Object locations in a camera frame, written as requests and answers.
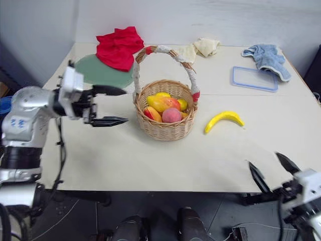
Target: banana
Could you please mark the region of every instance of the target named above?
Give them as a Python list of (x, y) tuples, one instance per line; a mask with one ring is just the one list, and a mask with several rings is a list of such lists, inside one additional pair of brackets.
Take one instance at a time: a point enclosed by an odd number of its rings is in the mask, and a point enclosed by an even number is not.
[(236, 112), (224, 111), (224, 112), (214, 116), (210, 120), (210, 122), (208, 122), (208, 124), (205, 127), (205, 133), (207, 134), (212, 129), (212, 127), (221, 119), (229, 119), (229, 120), (236, 122), (240, 126), (244, 126), (244, 121), (241, 120), (240, 116)]

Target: blue cloth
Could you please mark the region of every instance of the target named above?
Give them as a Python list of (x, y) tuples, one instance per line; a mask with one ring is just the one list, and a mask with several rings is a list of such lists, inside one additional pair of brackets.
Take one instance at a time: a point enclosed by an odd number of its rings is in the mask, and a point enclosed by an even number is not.
[(252, 56), (258, 69), (271, 70), (276, 73), (282, 81), (288, 82), (291, 78), (291, 74), (283, 67), (285, 58), (277, 54), (275, 45), (253, 45), (243, 50), (242, 56)]

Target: round green board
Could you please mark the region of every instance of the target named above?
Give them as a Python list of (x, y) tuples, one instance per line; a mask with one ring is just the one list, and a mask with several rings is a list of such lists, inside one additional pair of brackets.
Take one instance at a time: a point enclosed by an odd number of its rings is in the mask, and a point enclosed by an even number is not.
[(84, 75), (89, 84), (111, 85), (125, 88), (132, 83), (132, 68), (129, 72), (113, 69), (102, 63), (95, 54), (87, 55), (75, 64), (77, 72)]

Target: toy fruit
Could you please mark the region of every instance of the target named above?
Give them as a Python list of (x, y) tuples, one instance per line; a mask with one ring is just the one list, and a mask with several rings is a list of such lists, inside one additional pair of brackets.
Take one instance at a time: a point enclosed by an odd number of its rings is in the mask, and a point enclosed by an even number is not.
[(189, 114), (181, 112), (182, 119), (185, 119)]
[(224, 111), (218, 115), (216, 115), (214, 118), (208, 122), (208, 124), (205, 127), (205, 133), (208, 133), (211, 128), (221, 119), (230, 119), (232, 121), (235, 121), (240, 126), (244, 126), (244, 121), (241, 120), (240, 116), (233, 112), (233, 111)]
[(171, 107), (181, 110), (180, 103), (172, 97), (150, 95), (147, 97), (147, 104), (161, 113)]
[(166, 92), (159, 92), (159, 93), (156, 94), (156, 96), (171, 97), (171, 95), (166, 93)]
[(161, 115), (151, 106), (148, 106), (144, 109), (144, 115), (148, 118), (156, 121), (156, 122), (162, 122)]
[(180, 111), (176, 108), (168, 108), (162, 114), (163, 122), (174, 123), (179, 122), (182, 119)]
[(181, 111), (186, 110), (186, 108), (187, 108), (187, 101), (184, 100), (184, 99), (178, 99), (177, 101), (178, 101), (178, 102), (180, 103), (180, 105), (181, 105)]

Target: red cloth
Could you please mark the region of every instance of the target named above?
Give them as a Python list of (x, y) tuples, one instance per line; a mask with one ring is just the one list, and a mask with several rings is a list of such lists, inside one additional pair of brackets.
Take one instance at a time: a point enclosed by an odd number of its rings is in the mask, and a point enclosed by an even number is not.
[(144, 47), (144, 41), (136, 32), (135, 27), (115, 29), (112, 34), (96, 36), (99, 41), (97, 58), (104, 64), (128, 72), (134, 62), (133, 54)]

